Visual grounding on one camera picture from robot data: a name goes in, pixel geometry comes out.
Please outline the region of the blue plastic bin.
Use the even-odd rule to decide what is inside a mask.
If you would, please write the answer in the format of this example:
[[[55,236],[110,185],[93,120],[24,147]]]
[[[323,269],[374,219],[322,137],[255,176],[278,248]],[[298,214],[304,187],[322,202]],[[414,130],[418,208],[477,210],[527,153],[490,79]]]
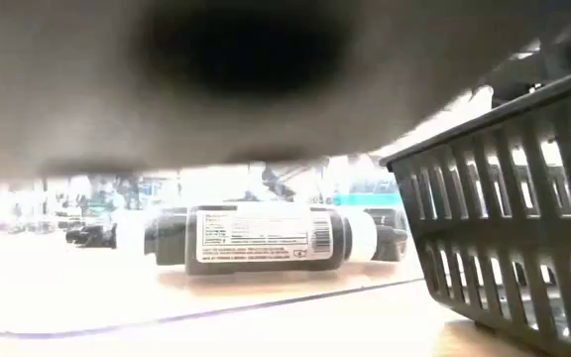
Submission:
[[[345,193],[335,194],[332,202],[343,206],[396,206],[402,205],[399,193]]]

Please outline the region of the pink frosted donut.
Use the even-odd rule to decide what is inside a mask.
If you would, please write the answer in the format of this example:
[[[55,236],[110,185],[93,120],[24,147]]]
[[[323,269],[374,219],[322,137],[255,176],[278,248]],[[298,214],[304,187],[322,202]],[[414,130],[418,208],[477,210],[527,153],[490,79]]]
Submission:
[[[0,0],[0,178],[382,146],[531,40],[540,0]]]

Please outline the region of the clear plastic bin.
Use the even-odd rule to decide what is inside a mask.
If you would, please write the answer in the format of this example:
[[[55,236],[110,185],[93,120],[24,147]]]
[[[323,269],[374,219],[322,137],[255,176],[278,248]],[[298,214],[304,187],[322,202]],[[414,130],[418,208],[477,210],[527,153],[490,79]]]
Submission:
[[[154,254],[67,248],[31,237],[0,250],[0,335],[62,338],[141,323],[162,323],[387,288],[423,278],[405,213],[386,209],[401,239],[365,260],[360,248],[332,271],[191,276]]]

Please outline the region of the black slotted plastic basket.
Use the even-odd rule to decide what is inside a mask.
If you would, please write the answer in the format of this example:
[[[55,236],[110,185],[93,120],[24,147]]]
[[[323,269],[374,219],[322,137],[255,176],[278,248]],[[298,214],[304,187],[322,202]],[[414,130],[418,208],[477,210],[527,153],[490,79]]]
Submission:
[[[432,298],[571,357],[571,74],[383,165]]]

